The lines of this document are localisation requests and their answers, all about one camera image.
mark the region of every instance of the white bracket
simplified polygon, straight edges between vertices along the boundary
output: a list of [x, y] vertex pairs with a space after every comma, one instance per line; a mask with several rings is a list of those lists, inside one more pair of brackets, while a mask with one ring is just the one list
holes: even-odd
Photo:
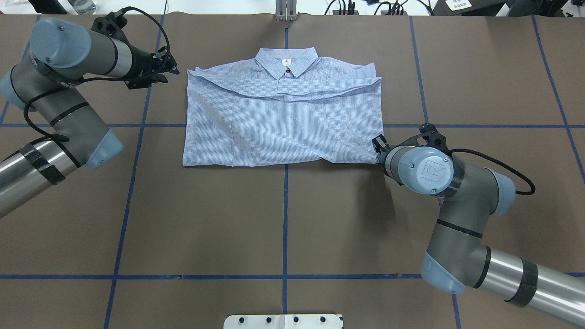
[[276, 20], [297, 20], [297, 0], [276, 0]]
[[223, 329], [343, 329], [343, 316], [337, 314], [282, 314], [229, 316]]

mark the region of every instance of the light blue shirt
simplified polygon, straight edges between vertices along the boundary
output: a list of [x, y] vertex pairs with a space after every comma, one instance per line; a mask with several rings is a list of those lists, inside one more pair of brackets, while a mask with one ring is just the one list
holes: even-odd
[[183, 166], [376, 163], [380, 79], [314, 48], [190, 70]]

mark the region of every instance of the shirt collar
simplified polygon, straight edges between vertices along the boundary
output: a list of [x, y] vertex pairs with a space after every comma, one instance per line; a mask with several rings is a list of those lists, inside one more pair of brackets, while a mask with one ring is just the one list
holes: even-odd
[[[294, 61], [289, 66], [284, 66], [280, 59], [290, 58]], [[315, 48], [307, 49], [267, 49], [260, 48], [256, 55], [256, 61], [270, 73], [275, 79], [280, 79], [287, 68], [290, 68], [293, 76], [298, 77], [319, 58]]]

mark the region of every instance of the white mounting plate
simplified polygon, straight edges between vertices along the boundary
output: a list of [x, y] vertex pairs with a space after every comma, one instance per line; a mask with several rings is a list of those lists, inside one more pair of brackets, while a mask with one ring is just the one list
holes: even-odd
[[223, 329], [343, 329], [343, 316], [337, 314], [229, 316], [223, 322]]

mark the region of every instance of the white tag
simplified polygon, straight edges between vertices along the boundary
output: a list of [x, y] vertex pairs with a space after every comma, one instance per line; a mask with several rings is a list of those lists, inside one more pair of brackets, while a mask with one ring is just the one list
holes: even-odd
[[445, 2], [452, 11], [458, 11], [460, 9], [469, 8], [472, 6], [469, 3], [469, 0], [445, 0]]

